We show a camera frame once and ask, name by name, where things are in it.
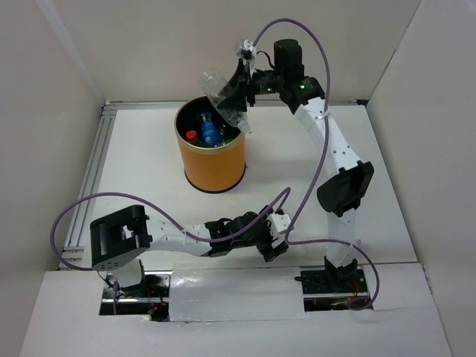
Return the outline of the clear bottle white-blue cap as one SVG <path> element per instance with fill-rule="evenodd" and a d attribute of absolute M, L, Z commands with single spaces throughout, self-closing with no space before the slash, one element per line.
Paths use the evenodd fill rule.
<path fill-rule="evenodd" d="M 229 126 L 245 134 L 251 133 L 246 99 L 240 96 L 220 71 L 216 69 L 204 71 L 201 87 L 217 113 Z"/>

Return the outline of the blue label clear bottle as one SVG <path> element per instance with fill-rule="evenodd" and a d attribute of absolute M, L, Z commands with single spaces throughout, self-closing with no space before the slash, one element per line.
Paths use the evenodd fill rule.
<path fill-rule="evenodd" d="M 202 140 L 206 147 L 216 147 L 221 141 L 221 135 L 215 127 L 211 114 L 203 112 L 199 115 L 202 130 Z"/>

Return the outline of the red label clear bottle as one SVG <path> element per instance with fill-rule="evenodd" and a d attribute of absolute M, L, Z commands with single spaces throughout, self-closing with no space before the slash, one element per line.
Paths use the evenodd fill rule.
<path fill-rule="evenodd" d="M 189 130 L 185 134 L 185 140 L 188 142 L 190 145 L 193 145 L 195 147 L 203 147 L 202 142 L 199 139 L 199 136 L 195 130 Z"/>

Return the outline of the small green bottle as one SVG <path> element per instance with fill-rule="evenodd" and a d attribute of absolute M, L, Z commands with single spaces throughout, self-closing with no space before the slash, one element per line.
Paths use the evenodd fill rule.
<path fill-rule="evenodd" d="M 233 127 L 225 127 L 221 130 L 222 138 L 225 144 L 231 143 L 239 135 L 239 130 Z"/>

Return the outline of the clear crushed label-less bottle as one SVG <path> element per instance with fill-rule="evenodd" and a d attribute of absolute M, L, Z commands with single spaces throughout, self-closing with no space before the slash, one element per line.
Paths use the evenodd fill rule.
<path fill-rule="evenodd" d="M 358 257 L 359 253 L 354 248 L 348 245 L 335 242 L 321 242 L 310 243 L 305 245 L 293 245 L 292 248 L 296 250 L 304 260 L 323 260 L 324 256 L 334 251 L 340 251 L 341 253 L 348 253 L 353 257 Z"/>

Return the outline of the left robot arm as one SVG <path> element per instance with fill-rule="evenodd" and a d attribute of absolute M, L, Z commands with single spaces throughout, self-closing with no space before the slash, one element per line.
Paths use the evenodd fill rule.
<path fill-rule="evenodd" d="M 110 273 L 119 289 L 137 297 L 147 287 L 144 265 L 138 258 L 146 251 L 223 257 L 235 249 L 255 247 L 268 263 L 287 252 L 289 245 L 283 236 L 291 219 L 282 210 L 270 210 L 255 222 L 257 217 L 247 212 L 235 219 L 177 228 L 147 216 L 144 206 L 132 205 L 90 224 L 91 267 Z"/>

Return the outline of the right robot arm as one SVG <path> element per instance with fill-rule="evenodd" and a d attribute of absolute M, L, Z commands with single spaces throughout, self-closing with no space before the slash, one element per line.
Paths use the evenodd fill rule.
<path fill-rule="evenodd" d="M 356 210 L 373 177 L 373 165 L 363 162 L 350 147 L 328 109 L 318 80 L 305 75 L 297 40 L 274 43 L 274 63 L 267 71 L 255 68 L 257 50 L 252 41 L 238 42 L 235 52 L 236 71 L 229 80 L 219 81 L 213 104 L 228 124 L 249 133 L 247 108 L 255 104 L 258 95 L 278 94 L 315 146 L 323 150 L 319 167 L 326 170 L 327 180 L 312 191 L 328 214 L 332 242 L 324 257 L 324 282 L 328 289 L 342 291 L 357 270 L 352 246 Z"/>

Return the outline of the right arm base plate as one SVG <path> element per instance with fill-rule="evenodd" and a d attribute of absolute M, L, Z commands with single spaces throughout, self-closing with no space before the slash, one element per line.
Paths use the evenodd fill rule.
<path fill-rule="evenodd" d="M 360 309 L 370 302 L 370 293 L 362 269 L 347 282 L 332 286 L 323 269 L 301 270 L 295 281 L 301 285 L 305 312 Z"/>

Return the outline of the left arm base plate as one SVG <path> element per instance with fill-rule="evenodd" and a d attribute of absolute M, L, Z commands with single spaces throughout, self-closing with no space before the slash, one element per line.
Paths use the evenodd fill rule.
<path fill-rule="evenodd" d="M 143 315 L 155 322 L 170 320 L 171 271 L 146 271 L 138 288 L 118 288 L 110 273 L 98 274 L 103 280 L 99 315 Z"/>

